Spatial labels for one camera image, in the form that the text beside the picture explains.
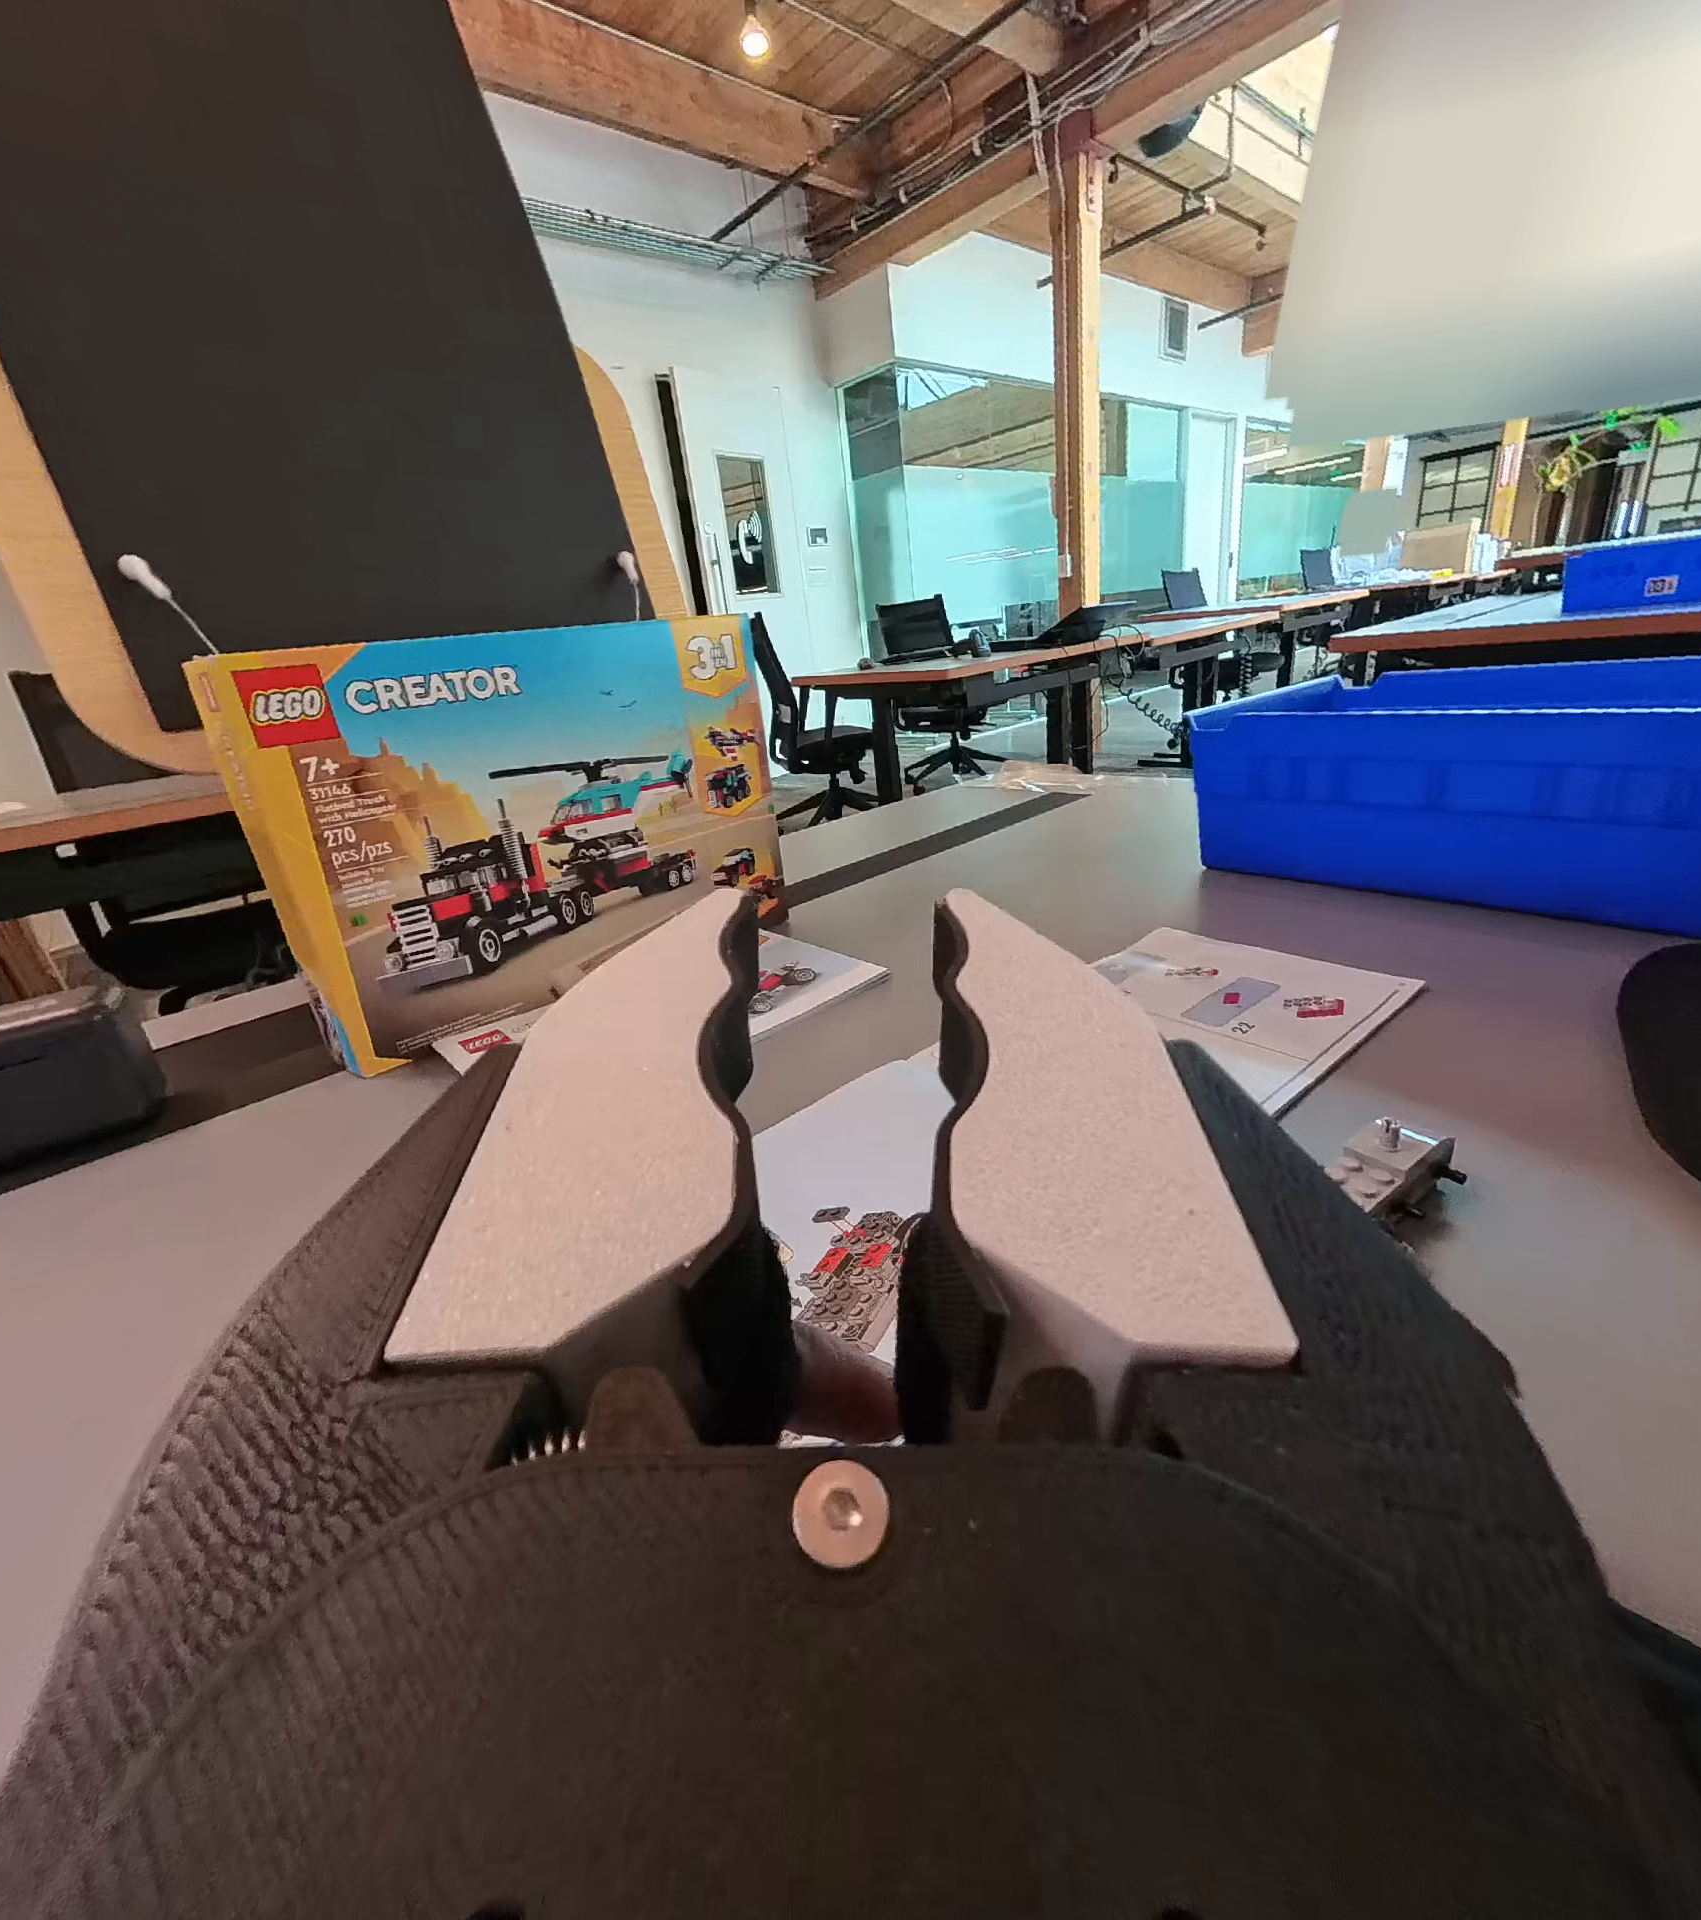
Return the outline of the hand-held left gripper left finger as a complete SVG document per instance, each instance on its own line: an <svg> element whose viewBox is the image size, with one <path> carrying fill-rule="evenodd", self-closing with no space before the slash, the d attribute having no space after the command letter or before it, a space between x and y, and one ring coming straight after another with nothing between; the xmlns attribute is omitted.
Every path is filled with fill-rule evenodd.
<svg viewBox="0 0 1701 1920"><path fill-rule="evenodd" d="M715 890L528 1029L385 1336L394 1369L698 1369L690 1292L757 1212L737 1099L760 913Z"/></svg>

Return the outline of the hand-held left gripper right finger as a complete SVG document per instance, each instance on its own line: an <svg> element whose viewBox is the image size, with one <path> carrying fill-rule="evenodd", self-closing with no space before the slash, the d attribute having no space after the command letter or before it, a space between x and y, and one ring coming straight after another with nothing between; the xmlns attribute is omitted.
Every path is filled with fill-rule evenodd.
<svg viewBox="0 0 1701 1920"><path fill-rule="evenodd" d="M1149 1013L968 887L935 915L932 1217L994 1369L1285 1369L1299 1352L1195 1093Z"/></svg>

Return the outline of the grey red toy brick car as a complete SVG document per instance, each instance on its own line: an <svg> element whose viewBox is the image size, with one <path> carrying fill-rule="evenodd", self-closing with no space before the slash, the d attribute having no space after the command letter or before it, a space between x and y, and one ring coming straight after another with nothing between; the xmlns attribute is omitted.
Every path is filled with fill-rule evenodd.
<svg viewBox="0 0 1701 1920"><path fill-rule="evenodd" d="M1342 1142L1323 1172L1359 1212L1387 1233L1402 1237L1404 1223L1420 1222L1442 1187L1466 1184L1454 1154L1454 1136L1416 1129L1396 1115L1377 1115Z"/></svg>

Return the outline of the grey desk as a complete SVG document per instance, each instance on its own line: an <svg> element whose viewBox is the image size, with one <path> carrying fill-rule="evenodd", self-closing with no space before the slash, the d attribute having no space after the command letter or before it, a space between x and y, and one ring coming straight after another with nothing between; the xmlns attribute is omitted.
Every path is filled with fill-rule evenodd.
<svg viewBox="0 0 1701 1920"><path fill-rule="evenodd" d="M1313 1155L1394 1112L1456 1136L1466 1181L1424 1228L1428 1274L1513 1364L1614 1594L1701 1644L1701 1186L1645 1132L1614 1027L1651 936L1208 872L1190 785L1163 778L1058 804L965 787L804 830L786 858L795 932L890 977L766 1043L759 1128L932 1042L950 887L1086 960L1183 928L1424 980L1286 1128ZM330 1072L0 1193L0 1771L169 1403L453 1080Z"/></svg>

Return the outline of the long wood top desk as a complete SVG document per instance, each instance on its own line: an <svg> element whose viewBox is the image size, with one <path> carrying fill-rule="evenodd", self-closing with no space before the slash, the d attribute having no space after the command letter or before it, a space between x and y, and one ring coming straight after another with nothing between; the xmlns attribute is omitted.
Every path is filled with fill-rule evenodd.
<svg viewBox="0 0 1701 1920"><path fill-rule="evenodd" d="M949 663L862 661L851 670L788 673L811 694L809 726L820 727L825 702L835 700L840 726L868 727L876 747L868 765L881 804L915 797L903 767L931 756L943 738L898 732L893 708L916 705L936 685L979 682L981 703L994 711L1014 702L1038 703L1047 724L1047 758L1081 772L1095 765L1095 716L1100 687L1113 687L1165 732L1167 749L1150 765L1189 764L1190 724L1216 703L1224 663L1239 666L1250 687L1262 673L1280 685L1294 677L1300 647L1326 647L1342 631L1369 587L1321 587L1195 612L1142 613L1111 608L1079 609L1041 639L1018 642Z"/></svg>

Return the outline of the wood edged work desk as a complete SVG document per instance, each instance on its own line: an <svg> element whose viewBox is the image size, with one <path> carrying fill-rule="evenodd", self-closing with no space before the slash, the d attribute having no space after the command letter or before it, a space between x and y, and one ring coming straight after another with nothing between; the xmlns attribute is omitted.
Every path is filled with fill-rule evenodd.
<svg viewBox="0 0 1701 1920"><path fill-rule="evenodd" d="M1329 651L1355 685L1399 667L1701 658L1701 601L1567 613L1559 592L1484 593L1344 631Z"/></svg>

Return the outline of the open building instruction booklet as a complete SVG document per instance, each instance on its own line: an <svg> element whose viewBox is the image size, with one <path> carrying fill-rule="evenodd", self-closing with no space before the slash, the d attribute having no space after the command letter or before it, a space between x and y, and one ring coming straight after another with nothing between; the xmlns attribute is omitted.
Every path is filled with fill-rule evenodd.
<svg viewBox="0 0 1701 1920"><path fill-rule="evenodd" d="M1203 1045L1268 1115L1422 992L1365 971L1160 926L1095 969L1169 1042ZM931 1203L931 1155L950 1109L938 1045L872 1068L755 1139L760 1212L795 1322L895 1357L908 1222Z"/></svg>

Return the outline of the closed toy instruction booklet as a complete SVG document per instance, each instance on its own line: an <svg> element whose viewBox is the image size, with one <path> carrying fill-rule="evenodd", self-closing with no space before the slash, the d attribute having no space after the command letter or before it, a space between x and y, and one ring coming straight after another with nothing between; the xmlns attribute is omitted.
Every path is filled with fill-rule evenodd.
<svg viewBox="0 0 1701 1920"><path fill-rule="evenodd" d="M878 985L888 976L888 969L881 964L815 946L785 932L760 933L759 953L759 989L748 1001L752 1043L760 1043L847 995ZM456 1074L465 1074L477 1065L485 1051L520 1043L547 1010L549 1005L536 1005L506 1018L468 1022L434 1039L431 1049Z"/></svg>

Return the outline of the yellow toy set box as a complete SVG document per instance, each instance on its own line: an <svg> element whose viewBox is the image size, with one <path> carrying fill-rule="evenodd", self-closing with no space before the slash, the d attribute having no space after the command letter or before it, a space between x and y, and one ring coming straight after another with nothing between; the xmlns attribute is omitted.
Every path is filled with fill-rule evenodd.
<svg viewBox="0 0 1701 1920"><path fill-rule="evenodd" d="M186 661L339 1068L542 1007L707 896L786 915L755 638L649 618Z"/></svg>

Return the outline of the black office chair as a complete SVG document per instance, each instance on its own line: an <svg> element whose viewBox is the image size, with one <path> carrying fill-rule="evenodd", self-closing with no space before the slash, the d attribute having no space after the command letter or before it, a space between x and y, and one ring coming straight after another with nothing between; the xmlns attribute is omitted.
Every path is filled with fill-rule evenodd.
<svg viewBox="0 0 1701 1920"><path fill-rule="evenodd" d="M785 670L760 612L746 619L752 658L769 689L766 745L771 759L786 774L822 780L822 787L807 797L774 810L778 823L809 819L826 823L853 810L872 810L881 796L867 783L868 762L874 756L876 735L868 727L840 726L835 718L835 700L825 700L820 727L809 726L811 694L796 687Z"/></svg>
<svg viewBox="0 0 1701 1920"><path fill-rule="evenodd" d="M876 608L876 634L883 644L883 661L888 666L949 663L981 658L986 650L973 642L956 642L943 595L886 601ZM931 776L949 770L955 778L982 778L989 765L1004 756L974 749L968 740L989 708L981 703L979 682L938 683L915 705L895 705L895 729L938 735L943 743L928 756L903 767L903 780L915 796L926 792Z"/></svg>

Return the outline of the blue plastic crate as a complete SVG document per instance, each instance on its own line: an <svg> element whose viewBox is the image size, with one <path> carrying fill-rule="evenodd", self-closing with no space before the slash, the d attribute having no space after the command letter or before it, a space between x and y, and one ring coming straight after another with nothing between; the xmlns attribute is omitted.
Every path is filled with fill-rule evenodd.
<svg viewBox="0 0 1701 1920"><path fill-rule="evenodd" d="M1190 749L1206 867L1701 939L1701 655L1321 677Z"/></svg>

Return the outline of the wooden pillar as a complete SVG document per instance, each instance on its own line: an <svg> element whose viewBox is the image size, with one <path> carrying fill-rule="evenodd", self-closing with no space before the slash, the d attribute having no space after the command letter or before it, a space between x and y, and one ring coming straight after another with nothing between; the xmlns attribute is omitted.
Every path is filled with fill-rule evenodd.
<svg viewBox="0 0 1701 1920"><path fill-rule="evenodd" d="M1048 138L1054 323L1056 601L1100 599L1103 579L1103 183L1104 155L1086 108Z"/></svg>

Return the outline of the small blue bin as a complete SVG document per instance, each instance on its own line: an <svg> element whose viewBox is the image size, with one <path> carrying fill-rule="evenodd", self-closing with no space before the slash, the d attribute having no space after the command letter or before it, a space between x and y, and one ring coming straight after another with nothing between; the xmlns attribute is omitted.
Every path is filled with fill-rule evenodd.
<svg viewBox="0 0 1701 1920"><path fill-rule="evenodd" d="M1687 608L1701 608L1701 530L1589 543L1562 562L1562 615Z"/></svg>

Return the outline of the green potted plant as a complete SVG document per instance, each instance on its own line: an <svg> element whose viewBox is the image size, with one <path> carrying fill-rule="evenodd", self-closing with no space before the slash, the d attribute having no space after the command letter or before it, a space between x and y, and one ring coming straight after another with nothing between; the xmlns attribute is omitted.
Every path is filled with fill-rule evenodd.
<svg viewBox="0 0 1701 1920"><path fill-rule="evenodd" d="M1653 405L1616 405L1565 432L1562 444L1535 468L1544 496L1570 492L1584 473L1622 453L1678 441L1683 419Z"/></svg>

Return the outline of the wood top black frame desk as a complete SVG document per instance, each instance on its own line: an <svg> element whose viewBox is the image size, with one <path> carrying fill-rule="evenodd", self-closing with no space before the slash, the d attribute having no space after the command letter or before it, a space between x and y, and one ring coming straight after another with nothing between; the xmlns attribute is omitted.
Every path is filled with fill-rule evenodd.
<svg viewBox="0 0 1701 1920"><path fill-rule="evenodd" d="M212 776L0 804L0 926L106 899L194 905L260 887L238 817ZM0 957L0 1003L49 992L45 962Z"/></svg>

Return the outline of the black panel with wood frame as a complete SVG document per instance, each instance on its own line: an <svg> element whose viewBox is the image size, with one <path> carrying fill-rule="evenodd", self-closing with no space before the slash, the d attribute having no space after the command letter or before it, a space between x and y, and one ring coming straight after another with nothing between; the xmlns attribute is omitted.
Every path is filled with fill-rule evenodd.
<svg viewBox="0 0 1701 1920"><path fill-rule="evenodd" d="M450 4L0 4L0 677L686 609Z"/></svg>

